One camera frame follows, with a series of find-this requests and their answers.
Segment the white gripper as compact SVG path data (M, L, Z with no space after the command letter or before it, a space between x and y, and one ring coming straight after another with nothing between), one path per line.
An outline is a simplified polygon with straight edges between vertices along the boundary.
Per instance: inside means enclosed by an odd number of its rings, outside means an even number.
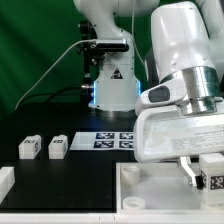
M202 178L191 168L191 158L224 151L224 105L214 113L183 116L175 106L144 110L134 130L134 155L140 163L178 158L178 166L193 189Z

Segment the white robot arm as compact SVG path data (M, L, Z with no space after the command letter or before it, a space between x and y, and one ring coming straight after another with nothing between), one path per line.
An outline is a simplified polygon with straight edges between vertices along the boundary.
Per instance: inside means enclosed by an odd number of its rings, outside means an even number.
M134 155L141 163L224 150L221 71L196 5L140 0L134 11L152 13L158 84L138 93L133 51L115 52L102 62L90 107L136 113Z

